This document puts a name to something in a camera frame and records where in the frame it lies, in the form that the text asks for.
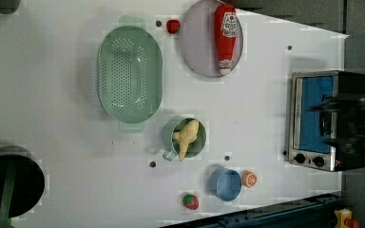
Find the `small red object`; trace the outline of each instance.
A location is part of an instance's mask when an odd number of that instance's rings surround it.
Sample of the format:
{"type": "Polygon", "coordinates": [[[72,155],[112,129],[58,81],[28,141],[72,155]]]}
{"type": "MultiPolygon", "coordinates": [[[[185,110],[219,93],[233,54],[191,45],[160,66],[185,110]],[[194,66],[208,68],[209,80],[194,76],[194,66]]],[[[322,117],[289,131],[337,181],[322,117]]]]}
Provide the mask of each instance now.
{"type": "Polygon", "coordinates": [[[167,21],[166,27],[168,33],[175,34],[177,31],[179,31],[180,22],[178,20],[169,20],[167,21]]]}
{"type": "Polygon", "coordinates": [[[345,220],[345,225],[349,228],[360,228],[360,222],[351,218],[345,220]]]}
{"type": "Polygon", "coordinates": [[[197,210],[200,206],[200,202],[198,201],[197,196],[192,194],[185,195],[185,197],[183,197],[182,199],[182,203],[186,208],[190,210],[197,210]]]}

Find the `strawberry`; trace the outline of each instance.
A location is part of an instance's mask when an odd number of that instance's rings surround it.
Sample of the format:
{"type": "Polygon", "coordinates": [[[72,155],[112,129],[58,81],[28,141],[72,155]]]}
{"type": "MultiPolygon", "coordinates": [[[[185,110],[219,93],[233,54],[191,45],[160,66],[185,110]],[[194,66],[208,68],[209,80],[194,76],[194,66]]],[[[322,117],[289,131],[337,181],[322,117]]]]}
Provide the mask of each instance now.
{"type": "Polygon", "coordinates": [[[166,27],[168,33],[175,34],[177,31],[179,31],[180,22],[178,20],[169,20],[167,21],[166,27]]]}
{"type": "Polygon", "coordinates": [[[197,210],[200,206],[198,198],[194,195],[187,194],[182,199],[183,205],[190,210],[197,210]]]}

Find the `ketchup label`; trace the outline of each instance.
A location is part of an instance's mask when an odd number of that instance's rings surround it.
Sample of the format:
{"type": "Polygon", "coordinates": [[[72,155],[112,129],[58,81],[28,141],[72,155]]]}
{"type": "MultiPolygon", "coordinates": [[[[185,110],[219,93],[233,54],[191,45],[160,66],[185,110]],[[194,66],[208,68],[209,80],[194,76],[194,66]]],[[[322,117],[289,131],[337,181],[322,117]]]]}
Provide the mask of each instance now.
{"type": "Polygon", "coordinates": [[[232,61],[231,60],[223,60],[219,61],[219,68],[231,68],[232,61]]]}
{"type": "Polygon", "coordinates": [[[236,37],[237,17],[235,12],[226,12],[224,14],[221,29],[223,30],[223,36],[236,37]]]}

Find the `pink plate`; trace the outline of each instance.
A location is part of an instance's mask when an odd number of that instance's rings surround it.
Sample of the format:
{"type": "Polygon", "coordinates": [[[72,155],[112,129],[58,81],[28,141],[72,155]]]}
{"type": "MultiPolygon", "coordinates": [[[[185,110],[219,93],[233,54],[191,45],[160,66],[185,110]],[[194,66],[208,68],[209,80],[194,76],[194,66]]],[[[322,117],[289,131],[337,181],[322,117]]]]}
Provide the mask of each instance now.
{"type": "MultiPolygon", "coordinates": [[[[202,76],[221,77],[215,42],[215,10],[223,4],[216,0],[202,0],[186,13],[180,28],[180,47],[189,67],[202,76]]],[[[233,52],[233,69],[242,53],[242,30],[238,22],[238,36],[233,52]]]]}

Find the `ketchup bottle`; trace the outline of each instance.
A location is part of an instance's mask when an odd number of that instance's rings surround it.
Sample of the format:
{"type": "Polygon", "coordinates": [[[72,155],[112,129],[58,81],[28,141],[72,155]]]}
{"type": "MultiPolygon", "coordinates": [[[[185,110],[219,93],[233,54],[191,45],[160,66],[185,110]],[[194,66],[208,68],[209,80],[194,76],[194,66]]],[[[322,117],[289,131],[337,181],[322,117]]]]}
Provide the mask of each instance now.
{"type": "Polygon", "coordinates": [[[232,56],[236,44],[238,19],[236,10],[229,4],[223,4],[215,10],[215,39],[218,49],[219,71],[222,75],[230,73],[232,56]]]}

